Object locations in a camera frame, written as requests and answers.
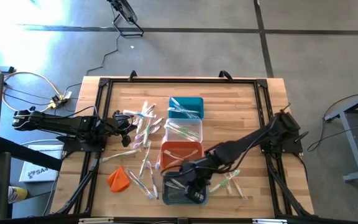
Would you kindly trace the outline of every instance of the concrete floor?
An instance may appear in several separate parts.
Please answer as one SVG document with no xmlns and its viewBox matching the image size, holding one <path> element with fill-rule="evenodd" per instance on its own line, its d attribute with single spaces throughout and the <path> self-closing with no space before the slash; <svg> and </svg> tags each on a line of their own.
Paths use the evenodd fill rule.
<svg viewBox="0 0 358 224">
<path fill-rule="evenodd" d="M 0 65 L 44 74 L 60 91 L 81 82 L 86 71 L 100 66 L 103 55 L 115 48 L 116 32 L 24 31 L 14 25 L 111 27 L 112 14 L 105 0 L 2 2 Z M 258 28 L 253 0 L 129 2 L 144 27 Z M 358 30 L 358 0 L 259 2 L 266 29 Z M 285 79 L 291 111 L 302 130 L 310 132 L 303 140 L 309 146 L 319 138 L 326 109 L 358 93 L 358 35 L 267 35 L 267 45 L 274 77 Z M 234 77 L 267 77 L 259 34 L 149 32 L 144 38 L 120 38 L 119 51 L 108 55 L 104 67 L 89 75 L 129 75 L 136 70 L 140 76 L 214 77 L 222 69 Z M 43 96 L 53 93 L 32 76 L 12 78 L 9 84 Z M 16 108 L 30 106 L 9 101 Z M 18 143 L 53 138 L 37 131 L 15 132 L 11 116 L 12 111 L 3 105 L 0 136 Z M 326 135 L 341 130 L 335 121 L 327 125 Z M 316 214 L 358 221 L 358 181 L 342 181 L 342 175 L 356 171 L 345 136 L 323 142 L 303 158 Z M 12 169 L 21 169 L 20 162 L 14 164 Z M 41 215 L 46 199 L 43 195 L 15 204 L 14 217 Z"/>
</svg>

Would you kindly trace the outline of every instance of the wooden table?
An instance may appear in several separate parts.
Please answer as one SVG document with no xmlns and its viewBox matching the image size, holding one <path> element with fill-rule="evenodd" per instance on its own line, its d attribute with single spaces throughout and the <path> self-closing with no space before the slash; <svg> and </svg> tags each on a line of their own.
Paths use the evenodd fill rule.
<svg viewBox="0 0 358 224">
<path fill-rule="evenodd" d="M 76 107 L 77 111 L 94 105 L 99 79 L 100 77 L 84 77 Z M 267 81 L 273 112 L 276 113 L 288 104 L 284 81 L 281 78 L 269 78 Z M 239 139 L 260 128 L 254 87 L 247 84 L 115 83 L 112 88 L 109 116 L 115 110 L 140 111 L 143 102 L 147 100 L 149 103 L 157 104 L 155 114 L 158 118 L 162 116 L 167 118 L 168 96 L 170 95 L 200 96 L 204 99 L 202 142 L 204 149 L 208 149 L 219 142 Z M 92 112 L 92 110 L 87 110 L 79 115 L 90 115 Z M 162 128 L 151 137 L 152 147 L 149 158 L 153 165 L 157 160 L 164 132 L 165 130 Z M 102 157 L 126 150 L 128 148 L 122 146 L 121 138 L 113 136 L 109 138 Z M 121 193 L 112 193 L 106 183 L 108 175 L 120 165 L 129 167 L 134 173 L 138 174 L 144 153 L 142 151 L 129 157 L 112 159 L 100 165 L 93 201 L 93 217 L 274 217 L 265 157 L 260 153 L 259 147 L 251 149 L 240 165 L 241 172 L 238 181 L 242 191 L 249 199 L 241 199 L 235 189 L 233 189 L 233 195 L 228 195 L 226 188 L 221 188 L 209 196 L 209 201 L 204 206 L 167 206 L 161 199 L 147 199 L 134 184 L 131 184 L 127 190 Z M 302 206 L 313 213 L 305 171 L 301 162 L 291 154 L 284 154 L 282 157 L 289 189 Z M 83 158 L 84 153 L 76 152 L 63 161 L 51 212 L 61 208 L 76 189 Z M 159 172 L 155 173 L 155 177 L 161 198 L 162 177 Z M 214 174 L 211 180 L 212 185 L 219 183 L 223 178 L 223 175 Z M 144 175 L 143 182 L 152 192 L 152 183 L 148 171 Z M 85 206 L 87 195 L 88 187 L 84 191 L 82 208 Z M 284 211 L 282 194 L 279 190 L 278 197 L 282 211 Z"/>
</svg>

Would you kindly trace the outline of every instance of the yellow cable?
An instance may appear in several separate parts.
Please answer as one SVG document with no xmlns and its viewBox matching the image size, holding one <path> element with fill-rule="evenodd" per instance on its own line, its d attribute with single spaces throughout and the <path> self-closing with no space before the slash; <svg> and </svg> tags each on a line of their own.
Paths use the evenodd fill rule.
<svg viewBox="0 0 358 224">
<path fill-rule="evenodd" d="M 6 75 L 6 76 L 4 77 L 4 81 L 6 81 L 6 80 L 8 80 L 9 78 L 11 78 L 12 76 L 18 75 L 18 74 L 31 74 L 31 75 L 36 75 L 36 76 L 38 76 L 38 77 L 43 78 L 44 80 L 46 80 L 46 81 L 49 83 L 49 85 L 52 86 L 52 88 L 53 88 L 53 89 L 56 91 L 56 93 L 58 94 L 59 98 L 63 98 L 62 95 L 59 93 L 59 91 L 56 89 L 56 87 L 52 84 L 52 82 L 50 82 L 50 81 L 48 80 L 48 78 L 45 77 L 45 76 L 43 76 L 43 75 L 39 75 L 39 74 L 32 73 L 32 72 L 14 72 L 14 73 L 11 73 L 11 74 Z M 2 92 L 2 101 L 5 103 L 5 105 L 6 105 L 7 107 L 9 107 L 11 110 L 17 111 L 17 109 L 11 107 L 11 106 L 6 102 L 6 100 L 5 100 L 5 94 L 3 94 L 3 93 L 5 93 L 5 90 Z M 51 108 L 53 108 L 53 107 L 52 107 L 51 105 L 48 105 L 45 109 L 43 109 L 43 110 L 40 111 L 40 112 L 44 112 L 44 111 L 46 111 L 46 110 L 48 110 L 48 109 L 51 109 Z"/>
</svg>

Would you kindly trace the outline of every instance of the teal plastic bin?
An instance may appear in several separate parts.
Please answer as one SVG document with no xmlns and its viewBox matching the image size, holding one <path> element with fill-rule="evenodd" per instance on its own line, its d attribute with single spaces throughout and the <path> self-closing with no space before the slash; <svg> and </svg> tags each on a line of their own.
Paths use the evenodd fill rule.
<svg viewBox="0 0 358 224">
<path fill-rule="evenodd" d="M 181 97 L 181 96 L 172 96 L 180 106 L 184 107 L 186 110 L 198 111 L 196 114 L 200 119 L 204 118 L 204 100 L 201 97 Z M 172 101 L 171 97 L 169 99 L 169 107 L 174 107 L 175 103 Z M 169 118 L 185 118 L 188 117 L 184 113 L 169 111 Z"/>
</svg>

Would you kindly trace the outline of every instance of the orange cloth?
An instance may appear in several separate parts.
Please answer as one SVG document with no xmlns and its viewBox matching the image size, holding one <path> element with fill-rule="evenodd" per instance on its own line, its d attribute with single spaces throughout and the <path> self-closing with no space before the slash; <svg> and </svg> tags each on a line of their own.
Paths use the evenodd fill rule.
<svg viewBox="0 0 358 224">
<path fill-rule="evenodd" d="M 107 183 L 112 192 L 122 192 L 131 184 L 122 166 L 118 167 L 108 178 Z"/>
</svg>

